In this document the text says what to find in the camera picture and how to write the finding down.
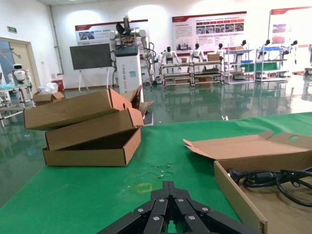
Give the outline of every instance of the plastic bag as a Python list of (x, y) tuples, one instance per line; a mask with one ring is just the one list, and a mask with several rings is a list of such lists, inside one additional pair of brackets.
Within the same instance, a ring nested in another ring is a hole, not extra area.
[(38, 87), (37, 91), (40, 94), (55, 94), (59, 91), (59, 86), (56, 83), (47, 83), (45, 86)]

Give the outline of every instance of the workbench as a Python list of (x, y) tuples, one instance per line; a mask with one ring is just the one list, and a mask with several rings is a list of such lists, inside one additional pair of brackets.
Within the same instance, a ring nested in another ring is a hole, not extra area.
[(266, 130), (312, 135), (312, 113), (197, 121), (142, 128), (127, 167), (45, 167), (0, 208), (3, 234), (92, 234), (148, 201), (151, 190), (173, 180), (192, 199), (239, 220), (219, 189), (213, 160), (192, 153), (195, 141)]

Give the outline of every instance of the table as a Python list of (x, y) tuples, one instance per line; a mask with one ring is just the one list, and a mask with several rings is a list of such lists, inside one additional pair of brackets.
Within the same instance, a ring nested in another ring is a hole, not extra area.
[(3, 234), (92, 234), (150, 199), (173, 180), (191, 197), (236, 220), (215, 182), (213, 160), (184, 147), (201, 140), (265, 130), (312, 135), (312, 113), (197, 121), (142, 128), (142, 142), (127, 167), (45, 167), (0, 208)]
[[(6, 95), (10, 95), (10, 92), (16, 92), (19, 98), (17, 100), (12, 100), (11, 98), (9, 98), (9, 101), (7, 101)], [(4, 127), (3, 121), (5, 119), (11, 118), (18, 114), (22, 114), (26, 108), (27, 102), (32, 102), (32, 107), (35, 106), (33, 101), (33, 95), (31, 93), (29, 86), (21, 86), (10, 89), (0, 89), (0, 122), (2, 127)]]

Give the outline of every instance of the black power cable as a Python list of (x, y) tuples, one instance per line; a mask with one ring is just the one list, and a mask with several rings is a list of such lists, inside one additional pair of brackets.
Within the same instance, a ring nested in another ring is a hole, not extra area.
[(239, 172), (232, 168), (228, 170), (229, 176), (236, 182), (242, 178), (245, 178), (243, 181), (244, 187), (248, 188), (261, 188), (261, 187), (270, 187), (277, 186), (279, 191), (287, 197), (289, 200), (297, 203), (301, 206), (312, 207), (312, 203), (300, 201), (297, 198), (291, 196), (286, 192), (282, 184), (290, 182), (295, 187), (300, 187), (301, 185), (306, 186), (309, 189), (312, 189), (312, 185), (302, 181), (302, 178), (312, 176), (312, 167), (309, 167), (305, 170), (280, 170), (279, 172), (274, 171), (250, 171), (250, 172)]
[[(112, 52), (115, 54), (115, 61), (112, 60)], [(115, 50), (112, 50), (109, 53), (109, 61), (112, 63), (112, 67), (114, 68), (114, 72), (113, 72), (113, 88), (114, 88), (114, 74), (117, 71), (117, 67), (116, 67), (116, 52), (115, 52)]]

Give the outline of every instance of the poster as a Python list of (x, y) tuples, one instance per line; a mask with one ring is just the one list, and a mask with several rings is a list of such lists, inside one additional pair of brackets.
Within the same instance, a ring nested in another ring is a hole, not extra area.
[(311, 22), (312, 7), (295, 7), (271, 10), (269, 38), (272, 45), (289, 45), (294, 40), (299, 47), (307, 47), (312, 43)]
[[(78, 25), (76, 26), (76, 38), (78, 45), (90, 45), (99, 43), (110, 43), (108, 38), (108, 33), (110, 31), (116, 31), (116, 24), (118, 22), (109, 23), (97, 23), (88, 25)], [(145, 29), (147, 37), (149, 37), (148, 20), (134, 20), (130, 22), (130, 27), (132, 29)]]
[(247, 12), (172, 17), (174, 45), (178, 54), (190, 53), (199, 43), (204, 52), (212, 52), (219, 43), (224, 48), (241, 44)]

